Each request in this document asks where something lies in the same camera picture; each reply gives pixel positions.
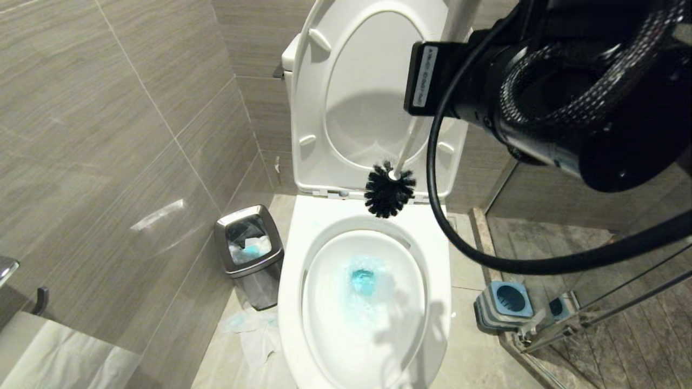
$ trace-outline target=toilet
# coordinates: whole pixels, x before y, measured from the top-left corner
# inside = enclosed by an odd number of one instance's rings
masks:
[[[439,40],[443,0],[318,0],[282,57],[297,196],[278,297],[281,342],[300,389],[427,388],[450,327],[448,240],[427,204],[427,130],[404,169],[415,198],[378,219],[372,165],[395,161],[411,46]],[[428,118],[424,129],[430,128]],[[443,122],[437,182],[452,189],[467,124]]]

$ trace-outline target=trash can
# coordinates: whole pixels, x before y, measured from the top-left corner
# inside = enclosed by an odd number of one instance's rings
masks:
[[[253,206],[217,221],[214,238],[226,274],[258,311],[276,306],[284,261],[281,237],[265,206]]]

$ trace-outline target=sticker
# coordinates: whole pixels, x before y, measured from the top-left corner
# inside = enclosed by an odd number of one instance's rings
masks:
[[[437,59],[437,47],[425,46],[423,48],[423,61],[421,68],[418,70],[418,80],[416,81],[416,90],[413,94],[413,106],[425,107],[428,101],[428,92],[430,91],[430,81],[433,79],[433,69],[435,69],[435,60]]]

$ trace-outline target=beige tile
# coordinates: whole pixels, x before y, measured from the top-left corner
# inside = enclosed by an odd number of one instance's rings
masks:
[[[226,206],[257,154],[235,80],[178,135],[178,141],[218,207]]]
[[[291,152],[291,108],[285,83],[275,78],[238,77],[261,150]]]
[[[300,193],[295,184],[291,153],[262,150],[262,157],[275,193],[294,196]]]
[[[98,0],[174,134],[233,77],[210,0]]]
[[[542,388],[500,345],[476,327],[473,301],[479,292],[452,288],[452,325],[442,367],[431,389]]]
[[[233,283],[210,236],[163,317],[128,388],[187,389],[228,302]]]
[[[273,353],[262,367],[250,371],[240,334],[228,328],[230,318],[242,307],[234,290],[199,366],[193,389],[296,389],[283,352]]]
[[[219,216],[171,144],[47,279],[48,315],[143,352]]]
[[[457,234],[465,242],[475,247],[473,230],[471,230],[471,221],[468,215],[448,213],[448,217],[454,219]],[[478,291],[485,289],[482,267],[459,252],[451,243],[449,244],[449,265],[452,273],[453,287]]]
[[[264,163],[258,152],[248,168],[247,173],[245,173],[243,181],[238,186],[238,190],[226,206],[224,214],[227,215],[228,213],[249,206],[256,206],[257,204],[269,207],[273,198],[274,191],[272,190],[271,183],[264,169]]]
[[[276,228],[279,230],[281,241],[284,247],[289,241],[289,231],[291,228],[291,218],[293,217],[293,207],[295,206],[295,196],[289,194],[275,194],[271,201],[269,213],[274,218]]]
[[[271,77],[302,29],[312,0],[213,0],[238,75]]]
[[[0,246],[22,262],[4,289],[33,297],[172,138],[94,2],[27,3],[0,30]]]

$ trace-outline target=bathroom floor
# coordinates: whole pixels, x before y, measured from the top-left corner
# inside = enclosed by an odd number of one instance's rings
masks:
[[[288,240],[295,196],[277,194],[269,208],[283,242]],[[473,242],[466,215],[449,214],[460,235]],[[498,338],[476,328],[473,301],[485,288],[481,268],[455,249],[450,250],[452,325],[442,367],[431,389],[541,388],[540,384],[500,346]],[[229,330],[230,318],[243,310],[242,296],[233,291],[192,384],[194,389],[294,389],[281,351],[252,370],[246,362],[240,334]]]

